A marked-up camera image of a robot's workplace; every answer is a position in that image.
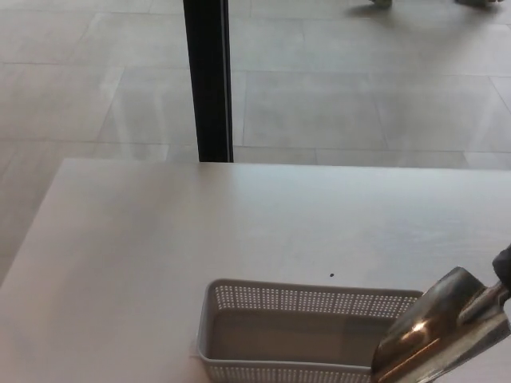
white tabletop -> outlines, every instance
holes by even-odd
[[[491,283],[510,241],[511,172],[67,160],[0,290],[0,381],[206,382],[215,278]],[[441,381],[510,375],[511,339]]]

stainless steel scoop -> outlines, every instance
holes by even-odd
[[[500,279],[487,288],[456,267],[399,317],[380,341],[373,383],[426,383],[511,334],[502,309],[511,291],[511,246],[493,261]]]

